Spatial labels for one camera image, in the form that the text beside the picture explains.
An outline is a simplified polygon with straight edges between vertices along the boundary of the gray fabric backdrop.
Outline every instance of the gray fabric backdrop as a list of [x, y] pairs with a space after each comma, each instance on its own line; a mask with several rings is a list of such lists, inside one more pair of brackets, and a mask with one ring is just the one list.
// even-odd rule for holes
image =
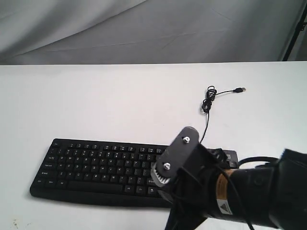
[[277, 61], [305, 3], [0, 0], [0, 63]]

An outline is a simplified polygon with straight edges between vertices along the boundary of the screw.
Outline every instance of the screw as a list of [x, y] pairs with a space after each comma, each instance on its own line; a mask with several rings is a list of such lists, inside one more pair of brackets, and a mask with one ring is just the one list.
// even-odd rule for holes
[[171, 169], [171, 164], [170, 163], [165, 163], [164, 165], [165, 170], [170, 170]]
[[184, 137], [183, 138], [183, 142], [188, 144], [190, 142], [190, 138], [189, 137]]

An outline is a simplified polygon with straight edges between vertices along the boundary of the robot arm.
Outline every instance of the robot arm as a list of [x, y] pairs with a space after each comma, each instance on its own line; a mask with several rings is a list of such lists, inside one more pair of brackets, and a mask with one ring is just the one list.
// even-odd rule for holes
[[173, 204], [165, 230], [194, 230], [207, 218], [250, 229], [306, 229], [307, 154], [286, 149], [269, 164], [230, 169], [198, 140], [194, 128], [184, 128], [151, 170], [160, 195]]

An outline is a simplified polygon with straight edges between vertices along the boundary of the keyboard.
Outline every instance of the keyboard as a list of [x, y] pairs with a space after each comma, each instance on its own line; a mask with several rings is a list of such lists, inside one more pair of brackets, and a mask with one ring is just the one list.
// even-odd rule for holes
[[[150, 168], [165, 145], [54, 139], [30, 187], [32, 196], [81, 204], [171, 207]], [[224, 150], [236, 168], [235, 151]]]

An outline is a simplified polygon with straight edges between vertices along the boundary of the white tabletop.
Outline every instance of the white tabletop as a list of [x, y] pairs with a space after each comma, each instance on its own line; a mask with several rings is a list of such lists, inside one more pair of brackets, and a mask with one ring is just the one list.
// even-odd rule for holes
[[[49, 201], [29, 187], [54, 138], [169, 144], [185, 126], [202, 133], [209, 85], [247, 91], [216, 98], [205, 146], [239, 159], [307, 152], [307, 62], [0, 66], [0, 228], [163, 230], [167, 210]], [[199, 229], [248, 227], [211, 219]]]

